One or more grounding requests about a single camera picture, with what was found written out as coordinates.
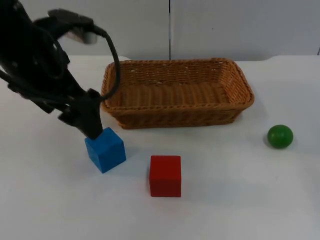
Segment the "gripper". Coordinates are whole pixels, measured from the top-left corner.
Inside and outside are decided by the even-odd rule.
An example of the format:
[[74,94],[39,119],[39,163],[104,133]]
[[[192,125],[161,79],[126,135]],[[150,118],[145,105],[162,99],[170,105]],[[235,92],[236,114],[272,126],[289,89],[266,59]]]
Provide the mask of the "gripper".
[[7,87],[48,114],[61,111],[61,122],[95,140],[103,132],[101,96],[92,88],[86,92],[80,87],[68,70],[69,63],[66,53],[7,54]]

